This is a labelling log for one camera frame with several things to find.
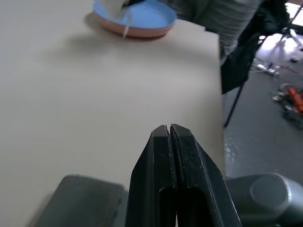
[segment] orange object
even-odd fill
[[[299,95],[293,87],[288,89],[288,93],[292,101],[294,102],[294,105],[297,108],[298,112],[300,114],[303,114],[303,98],[301,97],[301,95]]]

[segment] beige table surface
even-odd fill
[[[68,174],[122,183],[153,129],[191,129],[224,171],[218,37],[177,21],[164,38],[97,28],[92,1],[0,7],[0,226],[27,226]]]

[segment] blue plate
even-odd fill
[[[172,26],[177,14],[173,9],[156,0],[146,0],[129,8],[133,18],[130,27],[138,29],[163,29]],[[126,26],[127,16],[123,20],[109,18],[99,3],[94,3],[94,12],[103,19]]]

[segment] floor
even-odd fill
[[[243,175],[276,172],[303,185],[303,131],[281,116],[281,108],[272,96],[280,84],[290,82],[303,85],[303,62],[290,63],[296,44],[287,39],[276,45],[281,35],[269,37],[257,57],[292,70],[281,68],[280,76],[273,78],[264,72],[252,72],[243,88],[232,120],[225,130],[226,174],[234,178]],[[224,115],[237,90],[227,94]]]

